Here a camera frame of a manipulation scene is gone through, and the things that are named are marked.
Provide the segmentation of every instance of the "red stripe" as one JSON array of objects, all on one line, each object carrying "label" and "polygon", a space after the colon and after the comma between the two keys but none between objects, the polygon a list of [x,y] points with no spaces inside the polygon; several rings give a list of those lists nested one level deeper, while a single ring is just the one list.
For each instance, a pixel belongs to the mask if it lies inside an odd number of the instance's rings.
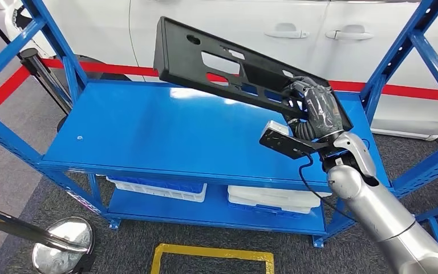
[{"label": "red stripe", "polygon": [[[360,92],[365,83],[358,82],[344,82],[344,81],[329,81],[331,88],[334,90],[356,91]],[[438,90],[422,87],[406,87],[397,86],[394,84],[385,85],[382,89],[382,94],[397,95],[412,98],[438,100]]]},{"label": "red stripe", "polygon": [[[47,67],[53,67],[56,69],[62,69],[63,64],[58,59],[43,59],[43,63]],[[131,75],[141,75],[141,76],[159,76],[159,72],[151,67],[132,67],[132,66],[121,66],[121,65],[109,65],[104,63],[95,62],[80,62],[84,71],[89,72],[106,72],[114,74],[131,74]]]},{"label": "red stripe", "polygon": [[0,86],[0,105],[27,79],[30,75],[25,66],[21,66],[9,79]]},{"label": "red stripe", "polygon": [[[62,69],[63,65],[58,59],[43,59],[43,62],[48,67]],[[83,70],[92,72],[107,72],[114,74],[131,74],[142,76],[159,76],[159,73],[151,67],[133,67],[121,65],[109,65],[104,63],[80,62]],[[216,75],[208,75],[208,79],[214,82],[224,82],[225,80]],[[359,92],[365,86],[365,83],[330,81],[330,85],[334,90],[356,91]],[[412,98],[438,100],[438,90],[421,87],[406,87],[387,84],[382,90],[382,94],[397,95]]]}]

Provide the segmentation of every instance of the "yellow floor marking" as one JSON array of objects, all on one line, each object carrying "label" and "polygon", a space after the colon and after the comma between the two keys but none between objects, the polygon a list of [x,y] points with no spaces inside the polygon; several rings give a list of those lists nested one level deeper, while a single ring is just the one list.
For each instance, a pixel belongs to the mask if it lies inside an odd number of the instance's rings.
[{"label": "yellow floor marking", "polygon": [[151,274],[159,274],[160,259],[162,258],[162,254],[164,253],[264,261],[266,263],[266,274],[274,274],[274,258],[273,254],[269,252],[209,247],[190,247],[188,245],[176,244],[159,244],[159,246],[155,248],[152,262],[152,270],[150,271]]}]

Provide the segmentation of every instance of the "white car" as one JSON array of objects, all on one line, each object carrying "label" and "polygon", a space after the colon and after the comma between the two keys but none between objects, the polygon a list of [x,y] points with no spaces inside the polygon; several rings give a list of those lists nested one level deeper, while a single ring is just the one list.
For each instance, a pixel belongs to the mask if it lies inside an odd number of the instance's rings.
[{"label": "white car", "polygon": [[[415,11],[415,2],[296,0],[44,0],[73,52],[99,62],[152,67],[156,26],[168,16],[328,80],[365,83]],[[20,0],[8,9],[14,38],[29,22]],[[426,32],[438,53],[438,18]],[[55,55],[39,33],[26,47]],[[220,61],[216,67],[224,67]],[[128,75],[133,80],[153,77]],[[413,50],[382,95],[372,131],[438,137],[438,85]]]}]

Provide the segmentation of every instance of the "white storage bin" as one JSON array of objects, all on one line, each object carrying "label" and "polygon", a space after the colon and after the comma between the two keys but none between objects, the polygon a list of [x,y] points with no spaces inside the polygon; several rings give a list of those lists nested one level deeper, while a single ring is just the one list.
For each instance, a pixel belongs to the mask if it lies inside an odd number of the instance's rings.
[{"label": "white storage bin", "polygon": [[[295,212],[295,213],[301,213],[301,214],[309,214],[311,211],[311,207],[292,207],[292,206],[288,206],[288,205],[277,206],[277,205],[272,205],[272,204],[259,203],[257,201],[239,198],[239,197],[232,196],[232,195],[228,196],[228,200],[230,203],[233,203],[233,204],[243,204],[243,205],[250,206],[250,207],[257,207],[257,206],[278,207],[283,211],[289,211],[289,212]],[[261,211],[261,208],[256,208],[256,209],[243,208],[243,209]]]},{"label": "white storage bin", "polygon": [[[239,187],[229,186],[229,196],[253,201],[263,206],[279,208],[313,208],[320,206],[320,199],[310,191],[278,190],[275,188],[262,187]],[[317,192],[321,197],[330,196],[328,192]]]},{"label": "white storage bin", "polygon": [[202,203],[205,198],[205,191],[207,189],[207,184],[204,184],[202,191],[200,193],[186,192],[180,190],[173,190],[170,188],[154,187],[148,186],[146,184],[130,183],[125,181],[113,180],[107,177],[107,180],[114,183],[116,188],[120,190],[127,190],[133,192],[139,192],[144,194],[175,198],[181,200],[187,200],[192,202]]}]

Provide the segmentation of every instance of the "car door handle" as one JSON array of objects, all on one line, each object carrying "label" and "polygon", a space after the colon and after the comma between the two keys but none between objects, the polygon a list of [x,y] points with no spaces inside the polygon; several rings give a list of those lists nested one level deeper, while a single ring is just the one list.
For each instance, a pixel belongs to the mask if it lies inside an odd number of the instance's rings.
[{"label": "car door handle", "polygon": [[325,36],[334,40],[367,40],[374,37],[373,34],[365,31],[362,25],[347,25],[341,30],[330,30]]},{"label": "car door handle", "polygon": [[308,31],[298,30],[292,23],[278,23],[274,29],[264,32],[265,35],[275,38],[301,39],[310,36]]}]

